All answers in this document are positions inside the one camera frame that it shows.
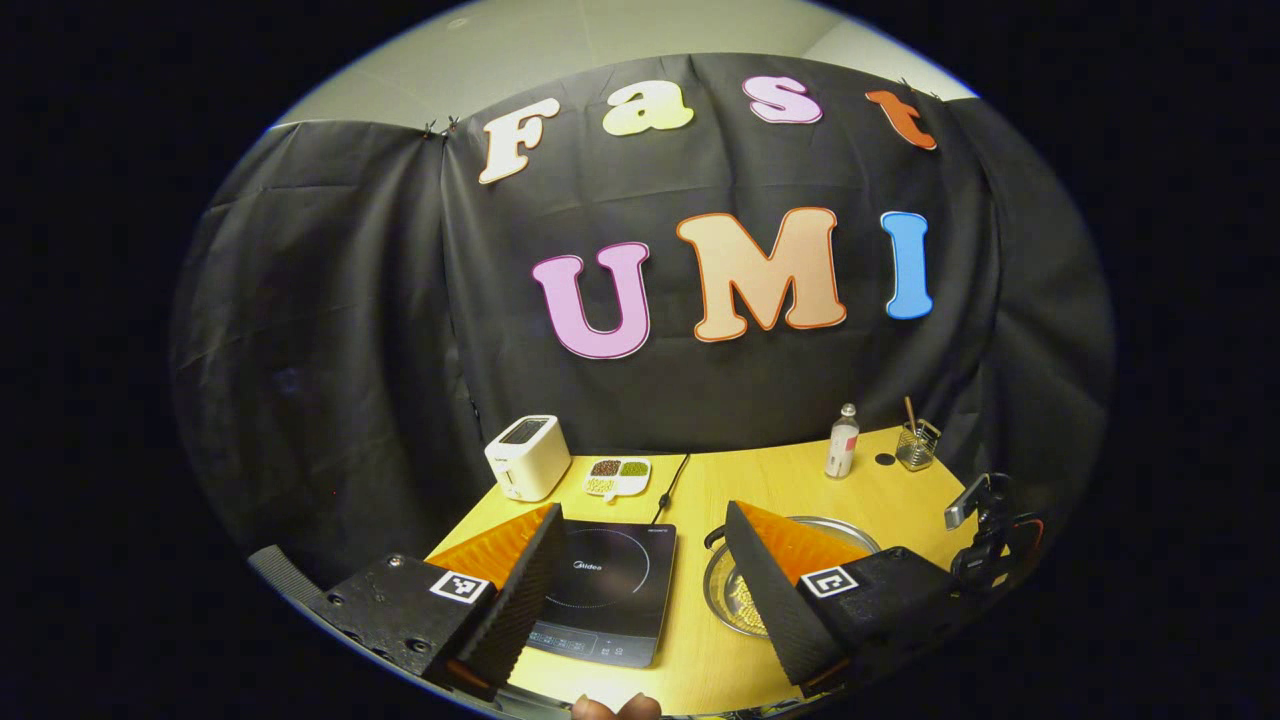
black induction cooker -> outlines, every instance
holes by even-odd
[[[564,555],[529,647],[648,667],[676,556],[675,525],[564,520]]]

human hand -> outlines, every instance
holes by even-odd
[[[662,716],[662,706],[652,697],[636,693],[614,715],[604,703],[588,700],[584,694],[573,703],[570,714],[573,720],[658,720]]]

power cord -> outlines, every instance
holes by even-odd
[[[685,470],[685,462],[689,462],[690,455],[689,452],[685,454],[685,459],[680,461],[680,468],[676,469],[676,477],[671,478],[671,484],[667,486],[667,492],[662,493],[662,497],[658,498],[658,511],[653,514],[653,520],[649,521],[650,525],[658,524],[658,516],[671,505],[671,491],[675,489],[676,480],[680,479],[680,473]]]

metal pen holder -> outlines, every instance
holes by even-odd
[[[916,420],[914,433],[910,423],[902,423],[902,432],[897,436],[897,452],[893,456],[913,473],[923,470],[933,465],[933,454],[938,450],[941,437],[942,430],[931,425],[928,420]]]

silver tray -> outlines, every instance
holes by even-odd
[[[833,537],[867,550],[872,555],[881,551],[879,544],[869,534],[844,520],[814,515],[791,515],[790,519],[819,528]],[[744,635],[767,638],[769,635],[762,624],[753,624],[744,619],[744,615],[749,616],[754,609],[745,607],[745,603],[740,601],[740,593],[735,592],[739,578],[741,575],[733,564],[733,556],[728,553],[728,543],[722,543],[712,555],[710,562],[707,564],[707,573],[703,575],[703,598],[716,618],[728,628]]]

